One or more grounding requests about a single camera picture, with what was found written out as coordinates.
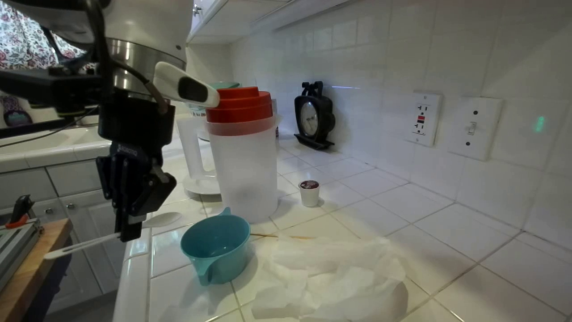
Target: electrical outlet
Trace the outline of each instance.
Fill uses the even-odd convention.
[[[442,95],[416,94],[412,95],[414,121],[408,131],[408,142],[433,146],[441,119]]]
[[[496,138],[503,101],[466,99],[458,106],[457,126],[451,135],[451,153],[475,160],[489,160]]]

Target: small white cup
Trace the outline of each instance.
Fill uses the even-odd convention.
[[[303,181],[299,188],[301,188],[303,205],[307,208],[319,208],[323,205],[319,181]]]

